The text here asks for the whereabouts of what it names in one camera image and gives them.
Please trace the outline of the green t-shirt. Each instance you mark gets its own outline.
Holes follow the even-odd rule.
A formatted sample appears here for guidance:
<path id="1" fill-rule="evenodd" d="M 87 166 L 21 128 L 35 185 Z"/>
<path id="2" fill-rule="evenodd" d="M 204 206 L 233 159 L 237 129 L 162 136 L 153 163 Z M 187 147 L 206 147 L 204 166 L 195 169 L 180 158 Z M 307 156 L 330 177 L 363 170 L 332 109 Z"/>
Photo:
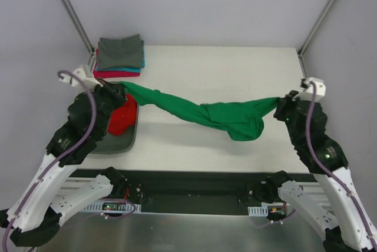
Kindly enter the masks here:
<path id="1" fill-rule="evenodd" d="M 269 97 L 246 102 L 196 104 L 132 82 L 122 84 L 140 106 L 154 105 L 181 120 L 225 131 L 231 140 L 241 142 L 254 141 L 261 136 L 263 118 L 277 108 L 279 101 L 278 97 Z"/>

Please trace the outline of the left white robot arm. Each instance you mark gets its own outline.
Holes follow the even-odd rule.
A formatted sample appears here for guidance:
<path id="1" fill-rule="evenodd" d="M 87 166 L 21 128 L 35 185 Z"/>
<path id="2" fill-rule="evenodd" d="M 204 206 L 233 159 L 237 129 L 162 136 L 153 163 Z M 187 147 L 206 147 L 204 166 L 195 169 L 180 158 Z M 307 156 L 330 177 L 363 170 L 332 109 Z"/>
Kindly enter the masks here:
<path id="1" fill-rule="evenodd" d="M 108 82 L 78 94 L 68 107 L 65 124 L 48 143 L 41 166 L 23 195 L 1 210 L 7 241 L 17 247 L 39 247 L 49 242 L 63 224 L 87 205 L 103 197 L 121 198 L 125 177 L 108 167 L 90 182 L 63 197 L 57 192 L 107 134 L 110 117 L 126 102 L 124 87 Z"/>

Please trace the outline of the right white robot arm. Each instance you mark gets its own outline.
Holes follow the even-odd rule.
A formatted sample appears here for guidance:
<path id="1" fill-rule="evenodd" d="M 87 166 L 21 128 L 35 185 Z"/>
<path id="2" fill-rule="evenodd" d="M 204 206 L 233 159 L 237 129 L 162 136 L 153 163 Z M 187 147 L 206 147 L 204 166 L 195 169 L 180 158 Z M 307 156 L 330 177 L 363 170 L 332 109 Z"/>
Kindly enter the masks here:
<path id="1" fill-rule="evenodd" d="M 275 119 L 285 123 L 300 160 L 319 183 L 332 211 L 304 193 L 285 171 L 266 178 L 260 198 L 287 202 L 319 234 L 326 251 L 376 251 L 376 227 L 363 208 L 341 146 L 326 133 L 321 104 L 291 91 L 279 99 Z"/>

